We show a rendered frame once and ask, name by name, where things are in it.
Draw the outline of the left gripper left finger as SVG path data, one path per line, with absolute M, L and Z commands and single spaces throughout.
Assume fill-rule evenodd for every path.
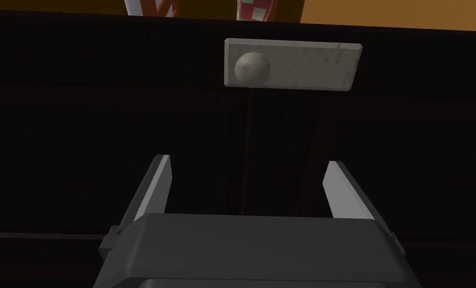
M 134 194 L 118 230 L 123 231 L 144 214 L 163 213 L 171 182 L 170 156 L 167 154 L 156 155 Z

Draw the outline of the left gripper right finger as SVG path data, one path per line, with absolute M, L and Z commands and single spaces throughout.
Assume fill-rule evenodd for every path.
M 322 186 L 333 218 L 375 220 L 388 235 L 392 235 L 381 214 L 342 161 L 328 163 Z

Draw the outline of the dark wooden door leaf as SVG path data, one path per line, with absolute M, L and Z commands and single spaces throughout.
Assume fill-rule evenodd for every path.
M 223 83 L 228 38 L 361 44 L 347 92 Z M 476 288 L 476 31 L 0 10 L 0 288 L 92 288 L 157 154 L 169 213 L 329 217 L 342 161 L 423 288 Z

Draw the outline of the grey ball knob with plate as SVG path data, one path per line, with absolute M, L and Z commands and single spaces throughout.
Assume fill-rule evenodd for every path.
M 229 87 L 348 91 L 362 53 L 358 43 L 227 38 Z

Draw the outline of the white and orange box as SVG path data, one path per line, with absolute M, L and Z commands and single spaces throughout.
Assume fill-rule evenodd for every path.
M 179 0 L 124 0 L 129 16 L 180 17 Z

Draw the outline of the red and white box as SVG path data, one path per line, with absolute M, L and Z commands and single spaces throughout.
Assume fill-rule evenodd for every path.
M 238 21 L 273 22 L 278 0 L 237 0 Z

